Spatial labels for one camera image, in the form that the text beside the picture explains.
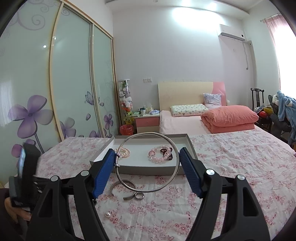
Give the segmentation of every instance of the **blue blanket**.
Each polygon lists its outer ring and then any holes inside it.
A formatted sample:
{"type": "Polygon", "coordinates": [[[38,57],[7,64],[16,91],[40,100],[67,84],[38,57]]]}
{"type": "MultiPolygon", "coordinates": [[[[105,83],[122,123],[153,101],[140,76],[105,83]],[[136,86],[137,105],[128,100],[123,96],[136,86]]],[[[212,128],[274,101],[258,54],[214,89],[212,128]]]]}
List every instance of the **blue blanket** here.
{"type": "Polygon", "coordinates": [[[285,117],[291,123],[288,144],[291,145],[296,139],[296,100],[292,97],[285,96],[281,91],[277,92],[279,99],[279,121],[284,121],[285,117]]]}

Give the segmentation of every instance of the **pink curtain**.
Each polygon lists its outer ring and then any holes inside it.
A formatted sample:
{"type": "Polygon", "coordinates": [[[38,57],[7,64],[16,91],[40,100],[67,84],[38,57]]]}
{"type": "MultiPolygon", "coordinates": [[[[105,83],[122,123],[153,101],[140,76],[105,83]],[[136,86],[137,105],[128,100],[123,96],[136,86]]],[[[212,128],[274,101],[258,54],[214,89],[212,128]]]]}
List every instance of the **pink curtain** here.
{"type": "Polygon", "coordinates": [[[264,20],[271,34],[279,64],[281,91],[296,98],[296,36],[282,15],[264,20]]]}

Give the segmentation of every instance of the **human hand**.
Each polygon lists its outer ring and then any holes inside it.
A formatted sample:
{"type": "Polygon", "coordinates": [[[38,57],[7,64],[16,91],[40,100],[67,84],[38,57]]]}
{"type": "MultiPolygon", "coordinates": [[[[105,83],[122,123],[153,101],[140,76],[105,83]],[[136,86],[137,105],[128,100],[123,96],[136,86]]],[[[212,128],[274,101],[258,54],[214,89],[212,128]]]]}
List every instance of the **human hand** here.
{"type": "Polygon", "coordinates": [[[4,206],[7,213],[9,214],[9,216],[11,216],[11,218],[14,220],[15,223],[18,223],[17,216],[20,216],[21,218],[27,221],[31,220],[31,217],[32,217],[31,213],[23,210],[20,207],[13,207],[11,205],[10,197],[4,200],[4,206]]]}

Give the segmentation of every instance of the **white box tray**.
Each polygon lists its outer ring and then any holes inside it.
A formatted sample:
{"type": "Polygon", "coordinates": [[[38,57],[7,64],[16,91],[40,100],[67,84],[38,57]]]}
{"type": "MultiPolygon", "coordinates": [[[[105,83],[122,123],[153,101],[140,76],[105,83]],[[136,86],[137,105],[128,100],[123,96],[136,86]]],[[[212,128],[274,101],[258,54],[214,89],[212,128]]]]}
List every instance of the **white box tray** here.
{"type": "MultiPolygon", "coordinates": [[[[191,156],[194,159],[197,159],[187,134],[173,134],[166,136],[176,144],[178,150],[186,147],[191,156]]],[[[110,148],[115,150],[126,137],[127,136],[114,136],[110,138],[110,140],[93,156],[90,163],[93,164],[95,161],[101,161],[110,148]]],[[[127,158],[119,158],[119,172],[131,175],[171,175],[176,166],[176,154],[174,150],[172,151],[173,159],[165,161],[162,164],[155,164],[150,161],[148,157],[148,153],[152,148],[167,144],[169,143],[165,139],[153,135],[143,135],[128,140],[123,147],[128,148],[131,154],[127,158]]],[[[161,157],[161,155],[161,153],[156,153],[156,156],[158,157],[161,157]]],[[[184,174],[181,165],[178,174],[184,174]]]]}

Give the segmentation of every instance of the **sliding glass door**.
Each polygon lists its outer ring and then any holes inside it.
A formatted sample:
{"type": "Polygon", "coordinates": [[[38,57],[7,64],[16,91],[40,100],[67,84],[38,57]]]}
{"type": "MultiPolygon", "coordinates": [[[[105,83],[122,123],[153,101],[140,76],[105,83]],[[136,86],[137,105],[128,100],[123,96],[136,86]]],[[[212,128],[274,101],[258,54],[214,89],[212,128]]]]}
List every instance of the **sliding glass door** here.
{"type": "Polygon", "coordinates": [[[93,28],[93,68],[100,119],[106,137],[118,135],[119,116],[112,65],[111,39],[100,29],[93,28]]]}
{"type": "Polygon", "coordinates": [[[0,37],[0,181],[24,142],[118,134],[112,37],[67,3],[27,1],[0,37]]]}
{"type": "Polygon", "coordinates": [[[90,23],[63,7],[52,53],[52,87],[64,138],[98,134],[89,65],[90,23]]]}
{"type": "Polygon", "coordinates": [[[48,89],[52,27],[60,3],[27,1],[0,38],[0,181],[17,172],[23,142],[46,152],[59,143],[48,89]]]}

